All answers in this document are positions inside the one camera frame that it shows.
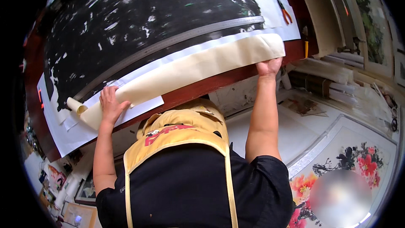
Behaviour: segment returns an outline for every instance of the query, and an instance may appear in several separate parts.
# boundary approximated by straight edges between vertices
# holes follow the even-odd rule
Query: flower painting
[[[386,173],[390,155],[364,136],[342,127],[329,145],[290,181],[295,211],[287,227],[327,227],[314,215],[310,190],[321,175],[337,169],[351,170],[369,184],[373,200]]]

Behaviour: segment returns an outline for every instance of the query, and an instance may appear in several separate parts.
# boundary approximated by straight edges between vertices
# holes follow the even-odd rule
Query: wooden table
[[[288,0],[294,14],[296,16],[298,27],[301,29],[304,25],[308,25],[311,30],[312,21],[309,11],[306,7],[304,0]],[[43,14],[39,15],[37,19],[37,25],[40,23]],[[309,56],[318,53],[318,47],[315,35],[311,34],[309,39]],[[37,135],[38,141],[48,159],[52,162],[60,158],[58,148],[53,141],[51,133],[48,129],[47,122],[45,120],[43,111],[41,109],[40,101],[36,86],[39,78],[43,73],[43,56],[44,56],[45,38],[39,36],[35,31],[30,35],[26,50],[25,59],[27,61],[27,67],[25,71],[25,84],[26,84],[26,97],[28,113],[31,118],[33,129]],[[301,60],[305,57],[304,42],[302,40],[286,41],[284,43],[286,56],[283,60],[283,65],[291,61]],[[162,95],[164,104],[152,109],[138,117],[135,117],[117,127],[114,132],[120,129],[133,125],[143,119],[149,118],[152,114],[162,113],[175,106],[198,98],[202,95],[213,92],[221,87],[225,87],[236,83],[238,81],[247,79],[257,74],[255,65],[249,65],[246,67],[234,69],[228,72],[224,72],[213,77],[203,79],[188,86],[179,88],[170,93]]]

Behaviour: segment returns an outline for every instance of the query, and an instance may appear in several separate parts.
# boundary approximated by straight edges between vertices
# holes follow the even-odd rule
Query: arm
[[[99,128],[93,161],[93,182],[96,196],[105,188],[114,188],[114,183],[117,179],[114,166],[112,134],[114,124],[119,115],[131,104],[128,101],[121,104],[118,103],[115,98],[115,91],[117,89],[118,87],[104,87],[100,95],[103,119]]]
[[[270,155],[281,160],[277,148],[278,114],[275,80],[281,61],[282,58],[276,58],[256,64],[259,80],[246,140],[248,162],[252,162],[260,155]]]

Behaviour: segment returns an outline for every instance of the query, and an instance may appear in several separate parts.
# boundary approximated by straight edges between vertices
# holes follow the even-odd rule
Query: yellow apron
[[[124,154],[125,205],[128,227],[132,228],[130,174],[146,159],[167,147],[207,144],[224,157],[226,187],[232,227],[238,227],[230,169],[229,139],[225,119],[207,99],[196,99],[163,114],[154,114],[137,132],[136,141]]]

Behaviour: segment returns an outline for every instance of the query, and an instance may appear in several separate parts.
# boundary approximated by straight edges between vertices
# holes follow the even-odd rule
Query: black ink painting
[[[58,92],[58,111],[94,78],[126,57],[166,38],[225,20],[259,16],[255,0],[70,0],[55,18],[45,45],[49,98]],[[262,29],[263,23],[201,35],[156,52],[106,79],[109,81],[168,54],[211,39]]]

